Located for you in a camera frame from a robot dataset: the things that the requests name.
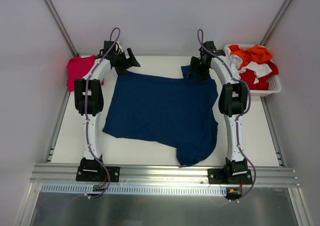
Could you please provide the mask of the navy blue t-shirt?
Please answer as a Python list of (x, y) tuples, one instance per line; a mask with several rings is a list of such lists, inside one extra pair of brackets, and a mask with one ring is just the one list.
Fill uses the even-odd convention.
[(116, 138), (158, 142), (176, 149), (179, 164), (208, 158), (217, 145), (218, 98), (212, 78), (199, 80), (182, 66), (182, 78), (129, 72), (115, 84), (103, 132)]

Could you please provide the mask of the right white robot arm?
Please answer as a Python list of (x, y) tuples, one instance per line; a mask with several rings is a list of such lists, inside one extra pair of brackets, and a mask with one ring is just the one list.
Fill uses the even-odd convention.
[(218, 50), (213, 41), (200, 43), (200, 56), (192, 57), (188, 76), (196, 75), (200, 80), (208, 79), (212, 69), (221, 82), (218, 109), (223, 114), (227, 134), (227, 155), (224, 167), (214, 178), (224, 179), (230, 184), (251, 178), (248, 160), (243, 150), (243, 115), (251, 105), (248, 88), (244, 81), (236, 79), (225, 60), (223, 50)]

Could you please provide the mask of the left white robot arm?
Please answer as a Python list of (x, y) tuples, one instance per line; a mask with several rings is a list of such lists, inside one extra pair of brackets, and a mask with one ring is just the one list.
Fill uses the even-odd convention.
[(118, 41), (105, 41), (98, 58), (88, 73), (74, 82), (74, 104), (81, 115), (84, 130), (84, 153), (80, 161), (79, 175), (87, 175), (93, 181), (104, 177), (103, 154), (99, 147), (99, 120), (104, 107), (102, 82), (113, 68), (118, 75), (128, 73), (131, 67), (140, 67), (131, 48), (126, 52)]

